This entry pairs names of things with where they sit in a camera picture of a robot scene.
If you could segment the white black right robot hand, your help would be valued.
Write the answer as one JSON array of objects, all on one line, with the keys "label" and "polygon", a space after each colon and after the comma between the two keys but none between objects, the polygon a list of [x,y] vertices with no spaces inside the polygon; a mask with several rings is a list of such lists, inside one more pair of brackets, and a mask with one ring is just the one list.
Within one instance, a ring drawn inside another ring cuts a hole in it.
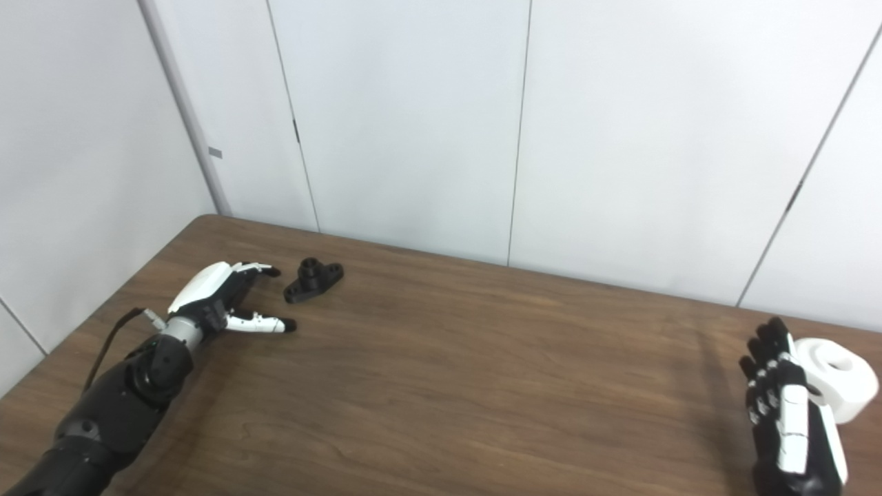
[{"label": "white black right robot hand", "polygon": [[848,466],[832,409],[817,402],[807,362],[778,316],[760,324],[738,364],[746,377],[759,495],[841,495]]}]

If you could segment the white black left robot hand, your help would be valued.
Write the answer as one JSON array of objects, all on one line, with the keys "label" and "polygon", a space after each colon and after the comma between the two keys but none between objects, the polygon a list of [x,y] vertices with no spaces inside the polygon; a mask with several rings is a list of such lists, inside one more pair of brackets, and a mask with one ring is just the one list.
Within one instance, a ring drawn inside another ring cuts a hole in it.
[{"label": "white black left robot hand", "polygon": [[168,318],[192,321],[205,337],[220,331],[295,332],[297,324],[293,318],[264,315],[240,307],[259,276],[276,278],[280,270],[258,262],[211,264],[193,276],[176,296],[168,307]]}]

